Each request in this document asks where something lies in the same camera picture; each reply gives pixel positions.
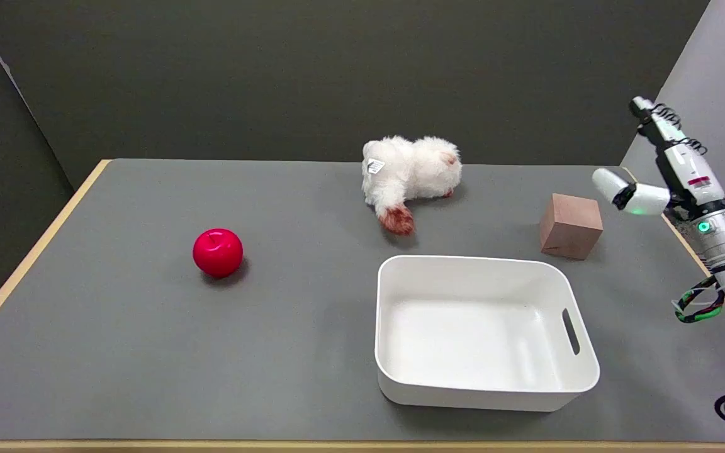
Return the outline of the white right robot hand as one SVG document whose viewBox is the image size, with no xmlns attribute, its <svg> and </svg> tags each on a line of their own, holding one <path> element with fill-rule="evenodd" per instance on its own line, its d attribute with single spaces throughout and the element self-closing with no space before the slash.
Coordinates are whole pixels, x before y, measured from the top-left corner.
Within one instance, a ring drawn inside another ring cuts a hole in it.
<svg viewBox="0 0 725 453">
<path fill-rule="evenodd" d="M 605 167 L 592 174 L 595 188 L 617 210 L 654 216 L 679 208 L 700 235 L 725 228 L 725 190 L 705 160 L 702 143 L 688 137 L 681 118 L 665 104 L 637 96 L 629 103 L 637 134 L 654 146 L 655 164 L 665 186 L 630 182 Z"/>
</svg>

